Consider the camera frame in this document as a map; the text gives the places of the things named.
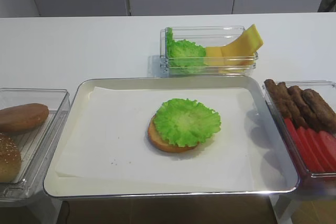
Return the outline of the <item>brown meat patty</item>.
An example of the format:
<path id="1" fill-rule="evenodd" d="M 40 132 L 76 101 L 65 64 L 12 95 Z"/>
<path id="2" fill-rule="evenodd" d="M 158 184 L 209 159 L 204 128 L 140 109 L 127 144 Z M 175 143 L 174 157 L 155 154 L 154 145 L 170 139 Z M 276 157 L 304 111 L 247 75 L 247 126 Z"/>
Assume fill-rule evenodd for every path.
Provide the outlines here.
<path id="1" fill-rule="evenodd" d="M 282 98 L 278 86 L 272 79 L 266 79 L 264 81 L 265 87 L 273 100 L 274 105 L 282 115 L 284 119 L 292 119 L 292 115 L 286 106 L 285 99 Z"/>
<path id="2" fill-rule="evenodd" d="M 335 112 L 322 96 L 313 89 L 305 89 L 302 97 L 310 109 L 315 113 L 325 131 L 335 133 Z"/>
<path id="3" fill-rule="evenodd" d="M 284 103 L 290 112 L 291 116 L 290 118 L 293 121 L 293 124 L 295 125 L 296 128 L 299 127 L 304 127 L 305 129 L 308 128 L 308 124 L 306 123 L 305 119 L 300 113 L 299 108 L 295 104 L 293 98 L 291 95 L 288 93 L 287 87 L 285 82 L 280 82 L 277 84 L 277 88 L 280 91 L 281 98 L 284 100 Z"/>
<path id="4" fill-rule="evenodd" d="M 321 130 L 323 130 L 323 127 L 317 119 L 316 114 L 310 109 L 308 104 L 303 99 L 302 92 L 303 90 L 301 90 L 298 86 L 290 86 L 288 88 L 288 93 L 291 95 L 294 103 L 301 113 L 301 116 L 304 118 L 306 124 L 308 125 L 306 128 L 309 127 L 316 132 L 320 132 Z"/>

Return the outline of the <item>green lettuce in container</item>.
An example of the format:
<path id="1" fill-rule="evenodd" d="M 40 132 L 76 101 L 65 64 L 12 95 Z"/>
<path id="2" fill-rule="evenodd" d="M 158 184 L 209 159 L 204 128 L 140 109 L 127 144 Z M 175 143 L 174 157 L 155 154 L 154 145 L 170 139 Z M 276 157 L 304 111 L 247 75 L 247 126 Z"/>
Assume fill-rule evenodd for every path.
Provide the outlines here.
<path id="1" fill-rule="evenodd" d="M 196 74 L 204 69 L 206 50 L 189 40 L 174 40 L 173 29 L 166 29 L 166 55 L 170 71 L 174 74 Z"/>

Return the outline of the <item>flat yellow cheese slice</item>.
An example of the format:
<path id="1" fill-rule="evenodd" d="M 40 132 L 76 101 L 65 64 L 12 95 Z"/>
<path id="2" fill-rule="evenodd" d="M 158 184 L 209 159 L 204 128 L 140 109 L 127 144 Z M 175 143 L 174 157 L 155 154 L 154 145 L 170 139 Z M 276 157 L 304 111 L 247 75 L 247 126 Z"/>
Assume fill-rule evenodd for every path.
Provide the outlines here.
<path id="1" fill-rule="evenodd" d="M 221 47 L 206 47 L 206 56 L 204 63 L 210 67 L 220 67 L 224 63 Z"/>

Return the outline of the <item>silver metal baking tray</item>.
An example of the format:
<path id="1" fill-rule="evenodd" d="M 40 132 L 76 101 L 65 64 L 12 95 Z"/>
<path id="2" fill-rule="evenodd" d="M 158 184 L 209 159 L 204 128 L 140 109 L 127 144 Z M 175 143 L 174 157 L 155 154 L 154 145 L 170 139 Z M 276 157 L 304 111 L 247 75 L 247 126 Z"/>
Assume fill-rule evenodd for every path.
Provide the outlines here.
<path id="1" fill-rule="evenodd" d="M 94 88 L 108 90 L 177 90 L 177 89 L 229 89 L 244 88 L 253 98 L 254 106 L 247 117 L 256 127 L 250 132 L 248 157 L 254 187 L 246 191 L 187 191 L 172 193 L 115 194 L 113 183 L 105 179 L 85 179 L 60 176 L 55 167 L 67 143 L 70 127 L 76 122 L 76 115 L 88 103 Z M 210 194 L 272 194 L 294 190 L 299 178 L 285 144 L 274 123 L 259 84 L 250 77 L 179 77 L 179 78 L 132 78 L 92 79 L 82 83 L 75 95 L 69 116 L 57 144 L 44 179 L 44 191 L 57 198 L 74 197 L 132 197 L 168 195 L 210 195 Z"/>

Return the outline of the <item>white parchment paper sheet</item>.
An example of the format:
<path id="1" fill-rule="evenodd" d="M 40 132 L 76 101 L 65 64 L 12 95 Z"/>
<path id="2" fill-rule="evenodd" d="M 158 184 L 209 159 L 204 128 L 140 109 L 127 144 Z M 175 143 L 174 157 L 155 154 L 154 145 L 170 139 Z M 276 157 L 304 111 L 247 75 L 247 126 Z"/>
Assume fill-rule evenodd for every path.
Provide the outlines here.
<path id="1" fill-rule="evenodd" d="M 221 130 L 185 153 L 159 151 L 148 140 L 151 117 L 173 98 L 217 111 Z M 55 170 L 60 176 L 105 179 L 115 194 L 246 191 L 254 187 L 248 142 L 256 124 L 244 88 L 108 90 L 94 88 L 76 115 Z"/>

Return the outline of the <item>brown bottom bun in container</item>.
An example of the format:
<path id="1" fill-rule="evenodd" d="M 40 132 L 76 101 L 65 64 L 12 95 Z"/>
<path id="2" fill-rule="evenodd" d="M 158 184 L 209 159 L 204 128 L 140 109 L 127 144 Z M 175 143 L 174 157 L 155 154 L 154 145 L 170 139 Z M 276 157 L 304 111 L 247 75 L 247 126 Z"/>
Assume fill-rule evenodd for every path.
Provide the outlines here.
<path id="1" fill-rule="evenodd" d="M 1 132 L 13 133 L 34 129 L 49 116 L 48 106 L 29 103 L 1 109 Z"/>

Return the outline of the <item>clear bun container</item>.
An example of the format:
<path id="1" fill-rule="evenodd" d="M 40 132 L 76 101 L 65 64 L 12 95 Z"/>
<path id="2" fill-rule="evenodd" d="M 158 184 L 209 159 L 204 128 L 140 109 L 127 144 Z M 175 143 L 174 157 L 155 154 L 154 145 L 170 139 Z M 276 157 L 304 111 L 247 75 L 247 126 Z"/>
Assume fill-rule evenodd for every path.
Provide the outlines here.
<path id="1" fill-rule="evenodd" d="M 1 88 L 1 109 L 29 103 L 46 105 L 49 116 L 32 130 L 10 134 L 22 165 L 12 182 L 1 183 L 1 201 L 26 200 L 39 188 L 70 110 L 69 92 L 64 89 Z"/>

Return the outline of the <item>clear lettuce and cheese container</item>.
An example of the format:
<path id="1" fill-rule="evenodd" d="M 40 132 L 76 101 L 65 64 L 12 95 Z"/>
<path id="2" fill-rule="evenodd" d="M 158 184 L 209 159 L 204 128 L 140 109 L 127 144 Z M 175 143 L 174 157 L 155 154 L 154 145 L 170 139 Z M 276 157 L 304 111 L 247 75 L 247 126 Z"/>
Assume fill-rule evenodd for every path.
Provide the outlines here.
<path id="1" fill-rule="evenodd" d="M 225 66 L 210 67 L 205 65 L 200 73 L 196 74 L 174 74 L 170 71 L 169 59 L 166 55 L 166 29 L 160 31 L 160 68 L 168 76 L 247 76 L 256 68 L 258 52 L 255 53 L 255 63 L 251 66 Z M 173 29 L 173 39 L 189 40 L 204 48 L 222 47 L 237 39 L 245 30 L 243 26 L 205 26 L 205 27 L 171 27 Z"/>

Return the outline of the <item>bottom bun on tray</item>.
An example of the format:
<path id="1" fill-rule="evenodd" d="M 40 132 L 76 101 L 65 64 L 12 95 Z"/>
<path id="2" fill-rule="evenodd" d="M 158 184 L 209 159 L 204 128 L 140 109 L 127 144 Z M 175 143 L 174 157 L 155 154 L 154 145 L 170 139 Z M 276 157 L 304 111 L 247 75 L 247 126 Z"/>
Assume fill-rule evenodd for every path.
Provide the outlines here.
<path id="1" fill-rule="evenodd" d="M 183 153 L 193 150 L 198 146 L 197 144 L 196 146 L 191 147 L 189 146 L 179 147 L 177 145 L 169 144 L 167 141 L 164 141 L 159 135 L 158 131 L 156 130 L 156 127 L 154 125 L 154 118 L 155 115 L 150 120 L 150 124 L 148 127 L 148 138 L 151 144 L 157 149 L 167 153 Z"/>

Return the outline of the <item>sesame top bun right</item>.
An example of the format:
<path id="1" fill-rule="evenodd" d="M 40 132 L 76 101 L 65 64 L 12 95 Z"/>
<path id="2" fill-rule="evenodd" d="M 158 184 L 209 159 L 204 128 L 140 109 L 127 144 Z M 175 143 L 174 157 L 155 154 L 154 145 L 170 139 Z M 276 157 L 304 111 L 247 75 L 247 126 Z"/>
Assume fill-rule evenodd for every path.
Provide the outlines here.
<path id="1" fill-rule="evenodd" d="M 1 133 L 1 183 L 10 183 L 21 169 L 21 154 L 15 142 Z"/>

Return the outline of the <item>red tomato slice stack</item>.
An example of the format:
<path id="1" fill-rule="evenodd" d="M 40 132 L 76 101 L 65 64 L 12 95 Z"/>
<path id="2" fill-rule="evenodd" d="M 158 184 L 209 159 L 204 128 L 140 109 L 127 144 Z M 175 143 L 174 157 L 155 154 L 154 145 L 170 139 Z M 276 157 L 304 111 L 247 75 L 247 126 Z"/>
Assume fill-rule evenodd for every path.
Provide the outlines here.
<path id="1" fill-rule="evenodd" d="M 326 131 L 295 128 L 291 119 L 284 122 L 306 168 L 314 174 L 335 173 L 335 137 Z"/>

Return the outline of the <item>clear patty and tomato container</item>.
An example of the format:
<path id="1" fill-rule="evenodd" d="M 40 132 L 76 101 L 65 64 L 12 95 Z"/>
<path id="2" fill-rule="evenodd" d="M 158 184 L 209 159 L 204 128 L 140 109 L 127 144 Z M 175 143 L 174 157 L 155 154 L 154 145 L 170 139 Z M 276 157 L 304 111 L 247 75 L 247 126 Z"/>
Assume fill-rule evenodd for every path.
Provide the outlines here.
<path id="1" fill-rule="evenodd" d="M 290 86 L 298 86 L 301 90 L 305 89 L 313 89 L 314 91 L 318 92 L 322 98 L 325 100 L 326 103 L 329 104 L 329 106 L 333 109 L 335 112 L 335 83 L 331 81 L 290 81 L 285 82 L 287 89 Z M 314 174 L 311 173 L 305 166 L 295 144 L 292 140 L 289 131 L 287 130 L 287 127 L 284 122 L 284 118 L 276 108 L 276 106 L 273 103 L 272 98 L 270 97 L 265 84 L 263 84 L 263 91 L 265 95 L 266 105 L 268 106 L 268 109 L 272 115 L 272 118 L 278 128 L 278 131 L 280 133 L 280 136 L 282 137 L 285 147 L 287 148 L 290 158 L 292 159 L 292 162 L 297 169 L 298 175 L 302 180 L 318 180 L 322 181 L 324 183 L 335 183 L 335 173 L 332 174 Z"/>

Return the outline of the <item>leaning yellow cheese slice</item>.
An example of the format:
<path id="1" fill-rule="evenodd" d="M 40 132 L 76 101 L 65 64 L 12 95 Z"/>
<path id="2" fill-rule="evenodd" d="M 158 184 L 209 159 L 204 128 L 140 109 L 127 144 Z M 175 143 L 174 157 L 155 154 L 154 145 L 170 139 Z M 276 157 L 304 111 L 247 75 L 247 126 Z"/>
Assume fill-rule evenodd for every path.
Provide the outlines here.
<path id="1" fill-rule="evenodd" d="M 252 24 L 237 39 L 221 47 L 225 66 L 251 66 L 255 53 L 264 44 L 255 24 Z"/>

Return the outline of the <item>green lettuce leaf on bun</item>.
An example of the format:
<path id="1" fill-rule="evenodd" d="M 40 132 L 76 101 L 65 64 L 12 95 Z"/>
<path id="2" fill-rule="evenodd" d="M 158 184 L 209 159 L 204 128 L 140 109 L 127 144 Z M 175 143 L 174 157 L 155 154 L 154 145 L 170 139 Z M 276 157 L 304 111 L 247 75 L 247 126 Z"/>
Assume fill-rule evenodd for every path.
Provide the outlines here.
<path id="1" fill-rule="evenodd" d="M 195 147 L 221 130 L 221 117 L 196 100 L 174 98 L 157 110 L 154 128 L 162 140 L 176 147 Z"/>

